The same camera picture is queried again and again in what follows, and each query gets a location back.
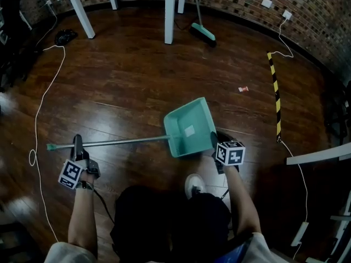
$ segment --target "forearm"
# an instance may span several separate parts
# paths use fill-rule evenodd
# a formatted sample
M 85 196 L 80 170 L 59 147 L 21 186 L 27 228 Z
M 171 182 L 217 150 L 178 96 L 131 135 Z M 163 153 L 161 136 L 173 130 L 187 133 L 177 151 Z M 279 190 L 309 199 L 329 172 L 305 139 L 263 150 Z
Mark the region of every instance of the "forearm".
M 94 216 L 93 191 L 78 188 L 68 229 L 68 242 L 92 252 L 97 257 L 97 228 Z
M 237 212 L 237 235 L 243 231 L 261 232 L 257 209 L 234 167 L 225 167 L 232 211 Z

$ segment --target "gray handle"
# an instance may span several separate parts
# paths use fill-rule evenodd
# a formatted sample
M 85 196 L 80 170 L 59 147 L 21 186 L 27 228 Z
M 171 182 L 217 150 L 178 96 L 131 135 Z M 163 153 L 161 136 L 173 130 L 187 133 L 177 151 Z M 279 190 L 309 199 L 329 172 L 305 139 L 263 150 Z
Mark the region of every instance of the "gray handle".
M 155 136 L 153 138 L 137 138 L 137 139 L 86 142 L 86 143 L 83 143 L 83 147 L 107 146 L 107 145 L 146 142 L 146 141 L 154 141 L 154 140 L 168 140 L 170 138 L 171 138 L 170 135 L 163 135 L 163 136 Z M 57 149 L 73 148 L 74 146 L 75 146 L 74 144 L 47 144 L 47 150 L 54 151 Z
M 200 25 L 202 25 L 202 19 L 201 19 L 201 13 L 200 13 L 200 5 L 199 5 L 199 0 L 195 0 L 196 2 L 196 8 L 197 8 L 197 15 L 199 16 L 199 22 L 200 22 Z

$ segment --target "teal broom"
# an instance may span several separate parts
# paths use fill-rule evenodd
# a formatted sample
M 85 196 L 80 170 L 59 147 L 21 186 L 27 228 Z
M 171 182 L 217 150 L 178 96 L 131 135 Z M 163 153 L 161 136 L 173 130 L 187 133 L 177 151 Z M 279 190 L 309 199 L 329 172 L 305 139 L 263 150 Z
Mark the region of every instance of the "teal broom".
M 199 0 L 195 0 L 195 1 L 196 1 L 197 15 L 199 16 L 200 24 L 197 24 L 194 22 L 191 25 L 191 28 L 189 31 L 192 35 L 203 40 L 205 43 L 210 45 L 210 47 L 214 48 L 217 45 L 216 37 L 212 33 L 210 33 L 206 28 L 204 28 L 202 24 L 202 19 L 201 19 Z

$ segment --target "white cable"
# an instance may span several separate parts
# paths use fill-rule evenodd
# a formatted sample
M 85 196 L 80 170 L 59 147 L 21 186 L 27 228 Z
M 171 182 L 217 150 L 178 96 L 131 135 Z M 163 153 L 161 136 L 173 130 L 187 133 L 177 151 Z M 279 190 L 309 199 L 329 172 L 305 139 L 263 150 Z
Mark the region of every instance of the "white cable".
M 289 151 L 291 157 L 293 157 L 293 154 L 291 153 L 290 149 L 286 146 L 286 144 L 284 143 L 284 141 L 281 140 L 281 143 L 285 146 L 285 148 Z M 305 177 L 303 176 L 303 173 L 302 173 L 302 169 L 300 167 L 299 164 L 297 164 L 298 167 L 300 168 L 300 172 L 301 172 L 301 175 L 302 175 L 302 180 L 303 180 L 303 183 L 305 185 L 305 189 L 306 189 L 306 219 L 305 219 L 305 222 L 307 222 L 307 216 L 308 216 L 308 211 L 307 211 L 307 198 L 308 198 L 308 191 L 307 191 L 307 186 L 306 186 L 306 182 L 305 182 Z
M 38 10 L 40 10 L 41 8 L 43 8 L 48 2 L 46 2 L 44 5 L 42 5 Z
M 298 249 L 296 250 L 296 252 L 295 252 L 294 257 L 292 258 L 292 260 L 294 260 L 294 259 L 295 259 L 295 256 L 296 256 L 296 254 L 297 254 L 298 250 L 300 249 L 301 245 L 302 245 L 302 243 L 300 243 L 300 245 L 298 246 Z
M 55 21 L 53 27 L 51 27 L 51 28 L 48 30 L 48 32 L 45 33 L 45 35 L 38 41 L 38 43 L 35 45 L 35 47 L 38 46 L 38 44 L 40 43 L 40 41 L 41 41 L 42 39 L 44 39 L 44 37 L 45 37 L 52 29 L 54 29 L 55 25 L 57 24 L 57 16 L 55 15 L 54 10 L 50 7 L 50 5 L 48 4 L 48 2 L 47 2 L 45 5 L 47 5 L 47 6 L 49 7 L 49 9 L 51 10 L 51 12 L 54 14 L 54 16 L 55 16 L 55 18 L 56 18 L 56 21 Z
M 290 51 L 290 54 L 291 54 L 291 55 L 284 55 L 284 54 L 282 54 L 281 52 L 277 52 L 277 51 L 275 51 L 275 52 L 273 52 L 273 53 L 270 53 L 270 54 L 273 55 L 273 54 L 275 54 L 275 53 L 278 53 L 278 54 L 281 54 L 282 56 L 286 56 L 287 58 L 293 58 L 294 55 L 292 54 L 290 48 L 289 48 L 289 47 L 287 46 L 287 44 L 285 44 L 285 42 L 280 38 L 280 35 L 281 35 L 281 26 L 285 23 L 285 21 L 287 21 L 287 19 L 285 19 L 285 20 L 281 23 L 281 25 L 279 26 L 279 39 L 280 39 L 280 40 L 284 43 L 284 45 L 288 48 L 288 50 Z
M 28 160 L 29 160 L 29 164 L 30 164 L 32 167 L 33 167 L 35 164 L 37 164 L 37 169 L 38 169 L 38 173 L 39 173 L 40 194 L 42 195 L 42 200 L 43 200 L 43 204 L 44 204 L 46 219 L 48 220 L 48 223 L 49 223 L 49 226 L 50 226 L 50 228 L 51 228 L 51 231 L 53 232 L 53 234 L 54 234 L 54 236 L 55 236 L 55 239 L 56 239 L 56 241 L 58 242 L 59 240 L 57 239 L 57 236 L 56 236 L 56 234 L 55 234 L 55 232 L 54 232 L 54 229 L 52 228 L 52 226 L 51 226 L 51 224 L 50 224 L 49 217 L 48 217 L 48 212 L 47 212 L 47 210 L 46 210 L 46 204 L 45 204 L 45 200 L 44 200 L 44 196 L 43 196 L 43 190 L 42 190 L 42 177 L 41 177 L 41 174 L 40 174 L 40 169 L 39 169 L 39 164 L 38 164 L 38 156 L 37 156 L 37 151 L 38 151 L 37 118 L 38 118 L 38 114 L 39 114 L 40 108 L 42 107 L 44 97 L 45 97 L 46 93 L 48 92 L 48 90 L 50 89 L 51 85 L 54 83 L 54 81 L 55 81 L 57 75 L 59 74 L 59 72 L 60 72 L 60 70 L 61 70 L 62 64 L 64 63 L 64 60 L 65 60 L 65 58 L 66 58 L 66 51 L 65 51 L 65 47 L 64 47 L 64 46 L 56 46 L 56 45 L 53 45 L 53 46 L 51 46 L 50 48 L 43 49 L 43 50 L 49 50 L 49 49 L 54 48 L 54 47 L 63 48 L 63 50 L 64 50 L 64 58 L 62 59 L 61 65 L 60 65 L 59 69 L 57 70 L 57 73 L 56 73 L 55 77 L 53 78 L 53 80 L 51 81 L 49 87 L 47 88 L 47 90 L 46 90 L 45 93 L 43 94 L 43 96 L 42 96 L 42 101 L 40 102 L 40 105 L 39 105 L 37 114 L 35 115 L 35 122 L 34 122 L 34 126 L 35 126 L 35 127 L 34 127 L 34 129 L 35 129 L 35 150 L 32 149 L 32 150 L 29 152 Z M 31 154 L 32 154 L 32 152 L 34 152 L 34 161 L 33 161 L 33 163 L 31 162 Z

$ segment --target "hand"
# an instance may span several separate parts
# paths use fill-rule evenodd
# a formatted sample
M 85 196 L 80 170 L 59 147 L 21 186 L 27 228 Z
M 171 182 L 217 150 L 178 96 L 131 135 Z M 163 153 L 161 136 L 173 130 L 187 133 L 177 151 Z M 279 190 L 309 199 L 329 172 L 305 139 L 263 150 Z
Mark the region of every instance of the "hand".
M 239 166 L 238 165 L 223 165 L 224 173 L 227 174 L 227 172 L 232 171 L 232 170 L 239 172 Z
M 86 170 L 82 171 L 79 180 L 94 184 L 95 175 L 88 173 Z

